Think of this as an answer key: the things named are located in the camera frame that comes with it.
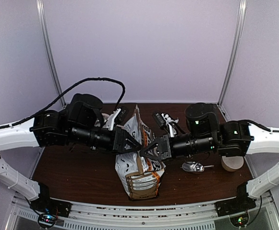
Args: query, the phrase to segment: dark brown tabletop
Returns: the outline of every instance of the dark brown tabletop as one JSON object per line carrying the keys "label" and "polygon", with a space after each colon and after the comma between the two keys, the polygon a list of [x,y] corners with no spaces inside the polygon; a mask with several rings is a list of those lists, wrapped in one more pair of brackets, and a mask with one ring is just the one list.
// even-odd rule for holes
{"label": "dark brown tabletop", "polygon": [[[123,104],[130,109],[127,121],[135,104]],[[152,118],[156,110],[178,117],[180,126],[187,131],[184,111],[189,104],[138,104],[141,119],[157,136],[164,134]],[[102,112],[111,113],[113,104],[106,104]],[[224,119],[219,112],[220,122]],[[160,206],[189,204],[213,201],[233,197],[236,188],[243,182],[252,179],[246,163],[236,172],[227,172],[221,166],[221,158],[217,153],[198,154],[194,160],[203,160],[203,165],[214,165],[206,168],[200,175],[182,170],[183,158],[165,161],[167,166],[159,188],[159,195],[149,200],[131,201],[124,191],[122,183],[115,171],[115,156],[91,151],[89,147],[76,145],[72,152],[70,147],[52,146],[45,148],[38,163],[33,179],[46,184],[50,196],[54,198],[119,206]]]}

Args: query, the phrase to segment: white wall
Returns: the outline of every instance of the white wall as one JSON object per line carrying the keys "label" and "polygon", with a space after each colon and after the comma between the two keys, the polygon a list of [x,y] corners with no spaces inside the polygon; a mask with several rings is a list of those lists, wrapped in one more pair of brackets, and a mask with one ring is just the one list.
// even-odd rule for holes
{"label": "white wall", "polygon": [[[0,0],[0,124],[29,116],[55,97],[36,2]],[[15,149],[2,156],[29,176],[38,150]],[[0,230],[12,196],[13,191],[0,183]]]}
{"label": "white wall", "polygon": [[[217,102],[234,40],[239,0],[45,0],[63,89],[85,77],[126,85],[124,102]],[[115,102],[112,83],[86,92]]]}
{"label": "white wall", "polygon": [[[232,79],[223,103],[231,119],[279,127],[279,0],[249,0]],[[257,175],[279,156],[250,157]],[[272,189],[279,210],[279,186]]]}

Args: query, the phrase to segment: robotic arm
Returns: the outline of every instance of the robotic arm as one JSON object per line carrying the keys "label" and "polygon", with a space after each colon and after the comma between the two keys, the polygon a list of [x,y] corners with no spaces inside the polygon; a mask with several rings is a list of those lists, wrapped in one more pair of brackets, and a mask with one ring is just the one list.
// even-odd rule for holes
{"label": "robotic arm", "polygon": [[[175,124],[167,121],[168,115],[156,112],[154,119],[169,133],[157,138],[140,151],[143,157],[169,159],[189,156],[207,151],[218,152],[220,156],[245,156],[256,153],[279,153],[279,128],[268,128],[250,120],[229,121],[219,124],[213,104],[196,103],[186,111],[187,127],[190,131],[180,136],[172,136],[170,127]],[[149,150],[157,148],[158,156],[151,156]],[[267,172],[241,184],[236,198],[217,202],[218,216],[231,215],[255,208],[255,200],[267,190],[279,184],[279,162]]]}
{"label": "robotic arm", "polygon": [[[127,114],[126,108],[118,108],[104,121],[102,101],[90,94],[75,94],[65,109],[57,112],[46,110],[36,117],[13,126],[0,128],[0,151],[19,147],[65,146],[78,143],[112,154],[123,154],[141,149],[132,136],[121,129]],[[46,185],[30,180],[9,166],[0,156],[0,180],[21,193],[40,212],[68,217],[71,204],[50,199]]]}

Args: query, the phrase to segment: wooden table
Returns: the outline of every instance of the wooden table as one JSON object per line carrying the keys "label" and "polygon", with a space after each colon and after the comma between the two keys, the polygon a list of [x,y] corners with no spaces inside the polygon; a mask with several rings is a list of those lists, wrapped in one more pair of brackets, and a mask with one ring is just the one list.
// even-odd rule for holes
{"label": "wooden table", "polygon": [[[135,104],[124,104],[130,109],[127,121]],[[153,118],[155,110],[169,113],[180,119],[180,126],[187,131],[184,111],[189,104],[138,104],[143,122],[157,136],[164,134]],[[113,104],[106,104],[102,112],[110,114]],[[220,122],[224,118],[219,112]],[[203,165],[213,164],[200,175],[182,170],[184,159],[168,160],[167,169],[159,188],[159,196],[149,200],[131,201],[124,191],[115,171],[115,156],[91,151],[89,147],[76,145],[70,147],[47,147],[38,163],[33,179],[49,186],[50,196],[54,198],[119,206],[159,206],[189,204],[224,199],[236,195],[236,188],[241,183],[252,179],[246,163],[236,172],[227,172],[221,166],[217,153],[202,161]],[[199,154],[194,160],[205,159],[207,154]]]}

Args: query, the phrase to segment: silver scoop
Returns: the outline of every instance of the silver scoop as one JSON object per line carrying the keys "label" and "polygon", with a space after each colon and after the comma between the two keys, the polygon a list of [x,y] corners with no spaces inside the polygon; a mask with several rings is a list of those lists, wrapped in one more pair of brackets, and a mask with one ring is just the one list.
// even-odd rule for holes
{"label": "silver scoop", "polygon": [[182,169],[186,172],[191,172],[194,174],[200,174],[205,168],[212,168],[213,165],[203,166],[202,164],[195,161],[187,161],[182,164]]}

